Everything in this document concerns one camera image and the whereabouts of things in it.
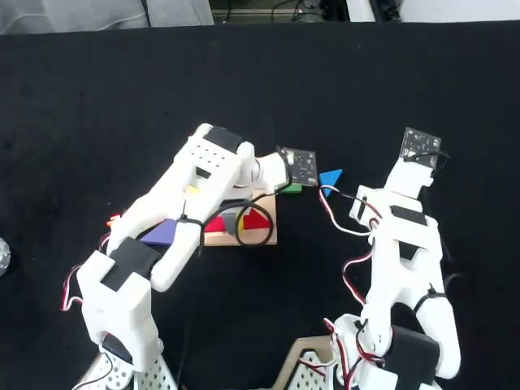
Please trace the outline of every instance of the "purple triangle block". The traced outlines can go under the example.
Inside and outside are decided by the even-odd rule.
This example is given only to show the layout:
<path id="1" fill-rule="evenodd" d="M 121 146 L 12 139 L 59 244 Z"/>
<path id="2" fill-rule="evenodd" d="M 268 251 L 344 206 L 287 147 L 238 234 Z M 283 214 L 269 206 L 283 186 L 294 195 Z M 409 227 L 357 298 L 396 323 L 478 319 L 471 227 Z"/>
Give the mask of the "purple triangle block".
<path id="1" fill-rule="evenodd" d="M 154 230 L 142 237 L 141 241 L 146 244 L 171 245 L 176 234 L 176 224 L 177 222 L 173 219 L 165 219 Z"/>

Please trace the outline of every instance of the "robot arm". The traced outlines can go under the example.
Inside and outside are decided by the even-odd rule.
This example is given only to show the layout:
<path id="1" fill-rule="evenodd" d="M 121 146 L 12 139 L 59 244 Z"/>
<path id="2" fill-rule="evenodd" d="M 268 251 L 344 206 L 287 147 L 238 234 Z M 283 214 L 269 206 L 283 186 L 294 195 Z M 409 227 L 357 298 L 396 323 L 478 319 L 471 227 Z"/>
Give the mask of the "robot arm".
<path id="1" fill-rule="evenodd" d="M 151 315 L 151 289 L 170 288 L 199 245 L 202 227 L 178 223 L 167 252 L 134 240 L 164 219 L 204 223 L 224 200 L 250 199 L 253 189 L 273 193 L 288 181 L 277 154 L 254 157 L 249 142 L 223 128 L 201 125 L 153 188 L 112 225 L 107 255 L 94 252 L 78 270 L 82 312 L 91 340 L 146 371 L 163 351 Z"/>
<path id="2" fill-rule="evenodd" d="M 278 154 L 255 159 L 249 142 L 204 124 L 188 139 L 157 184 L 116 221 L 107 253 L 110 255 L 126 237 L 135 238 L 164 219 L 178 220 L 187 215 L 204 222 L 222 200 L 251 197 L 253 187 L 259 184 L 273 193 L 286 181 L 285 165 Z M 175 241 L 152 269 L 153 289 L 163 292 L 170 288 L 198 247 L 200 229 L 193 223 L 177 225 Z"/>
<path id="3" fill-rule="evenodd" d="M 338 318 L 336 330 L 350 367 L 362 356 L 357 342 L 364 352 L 384 359 L 384 364 L 365 360 L 356 370 L 354 380 L 363 390 L 393 390 L 398 380 L 410 377 L 419 381 L 421 389 L 438 388 L 434 377 L 451 379 L 460 366 L 453 308 L 444 294 L 440 271 L 437 222 L 423 213 L 416 199 L 421 187 L 433 181 L 439 146 L 439 138 L 407 129 L 401 156 L 384 188 L 360 186 L 357 192 L 357 198 L 370 203 L 382 218 L 370 236 L 372 271 L 366 304 L 360 317 Z M 419 153 L 424 156 L 420 161 L 413 158 Z M 361 201 L 354 202 L 349 215 L 366 227 L 376 217 Z M 424 335 L 392 326 L 391 309 L 397 302 L 414 312 Z"/>

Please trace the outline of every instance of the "blue triangle block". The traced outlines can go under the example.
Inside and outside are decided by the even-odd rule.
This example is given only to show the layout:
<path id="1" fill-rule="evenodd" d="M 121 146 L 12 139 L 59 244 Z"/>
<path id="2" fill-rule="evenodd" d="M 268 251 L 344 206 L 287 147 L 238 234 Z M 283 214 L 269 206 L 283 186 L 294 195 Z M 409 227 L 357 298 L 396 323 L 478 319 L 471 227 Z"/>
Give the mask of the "blue triangle block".
<path id="1" fill-rule="evenodd" d="M 321 183 L 321 185 L 336 186 L 336 183 L 338 182 L 338 179 L 340 178 L 342 173 L 343 173 L 342 169 L 336 169 L 334 171 L 320 173 L 319 182 Z M 330 189 L 325 188 L 323 190 L 323 195 L 325 195 L 325 197 L 328 197 L 330 194 L 331 194 Z"/>
<path id="2" fill-rule="evenodd" d="M 173 219 L 165 219 L 149 232 L 146 236 L 141 238 L 141 242 L 146 244 L 156 245 L 171 245 L 173 244 L 173 237 L 176 234 L 177 222 Z"/>

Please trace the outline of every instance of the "wooden block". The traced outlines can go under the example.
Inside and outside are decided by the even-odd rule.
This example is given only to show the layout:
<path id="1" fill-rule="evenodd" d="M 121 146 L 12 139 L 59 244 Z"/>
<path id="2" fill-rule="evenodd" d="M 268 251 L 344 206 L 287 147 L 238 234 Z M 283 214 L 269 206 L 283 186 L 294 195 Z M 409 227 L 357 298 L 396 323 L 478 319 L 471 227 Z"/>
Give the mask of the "wooden block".
<path id="1" fill-rule="evenodd" d="M 253 197 L 260 195 L 262 192 L 253 191 Z M 264 197 L 257 202 L 260 206 L 264 207 L 267 212 L 273 218 L 275 228 L 271 238 L 266 243 L 267 245 L 276 245 L 278 243 L 278 231 L 276 223 L 276 196 Z M 257 243 L 262 241 L 269 229 L 248 229 L 240 232 L 240 239 L 246 243 Z M 204 245 L 205 246 L 233 246 L 239 245 L 233 235 L 227 232 L 212 232 L 204 234 Z"/>

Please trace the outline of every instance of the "circuit board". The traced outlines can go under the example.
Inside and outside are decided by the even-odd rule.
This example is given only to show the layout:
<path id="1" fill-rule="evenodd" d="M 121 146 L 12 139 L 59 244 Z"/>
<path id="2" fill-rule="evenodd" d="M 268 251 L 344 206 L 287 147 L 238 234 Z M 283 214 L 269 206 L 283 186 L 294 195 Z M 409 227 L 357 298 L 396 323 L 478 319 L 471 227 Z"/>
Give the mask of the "circuit board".
<path id="1" fill-rule="evenodd" d="M 310 187 L 318 185 L 318 168 L 316 167 L 315 152 L 283 148 L 282 153 L 287 158 L 293 184 Z"/>
<path id="2" fill-rule="evenodd" d="M 420 132 L 413 128 L 406 128 L 399 157 L 409 157 L 415 154 L 439 151 L 440 142 L 441 139 L 438 136 L 432 136 L 431 134 Z M 437 166 L 437 159 L 438 156 L 435 155 L 424 156 L 417 158 L 416 163 L 425 167 L 435 168 Z"/>

